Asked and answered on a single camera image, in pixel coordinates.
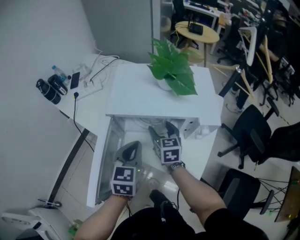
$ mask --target black shirt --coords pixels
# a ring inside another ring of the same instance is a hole
[[[201,233],[195,233],[174,208],[165,209],[165,219],[166,222],[163,223],[159,208],[140,210],[117,227],[112,240],[268,239],[261,229],[239,219],[227,209],[219,209],[213,212],[205,222],[204,228],[206,232]]]

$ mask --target wristwatch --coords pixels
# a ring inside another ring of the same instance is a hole
[[[186,165],[184,162],[179,162],[179,163],[173,163],[170,166],[167,167],[168,172],[171,174],[176,168],[179,167],[184,167],[186,168]]]

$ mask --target white pot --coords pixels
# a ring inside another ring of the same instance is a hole
[[[161,89],[165,90],[165,91],[171,91],[172,88],[170,88],[170,86],[167,84],[166,80],[157,80],[158,85],[160,86]]]

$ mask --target round table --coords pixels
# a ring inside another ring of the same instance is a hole
[[[219,35],[210,27],[205,26],[201,23],[197,23],[197,25],[203,26],[203,34],[195,34],[188,31],[188,21],[178,22],[175,25],[176,31],[182,36],[187,38],[187,44],[184,47],[183,51],[192,46],[192,41],[197,41],[204,43],[204,67],[206,67],[206,45],[216,43],[220,40]]]

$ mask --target white cabinet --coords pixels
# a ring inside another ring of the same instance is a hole
[[[200,145],[205,149],[205,141],[198,139],[203,136],[202,129],[205,129],[205,135],[208,134],[205,138],[214,140],[215,133],[209,133],[221,125],[220,108],[209,69],[192,67],[192,71],[198,95],[178,97],[171,91],[160,89],[145,64],[117,67],[106,116],[98,130],[90,172],[88,206],[94,207],[110,196],[114,154],[126,143],[140,141],[143,163],[165,171],[153,151],[147,129],[150,122],[156,124],[168,120],[177,126],[182,141],[182,158],[187,158],[187,168],[195,173],[197,167],[203,168],[199,158],[202,153],[191,154],[191,151],[197,151]],[[207,150],[205,154],[209,156],[211,149]]]

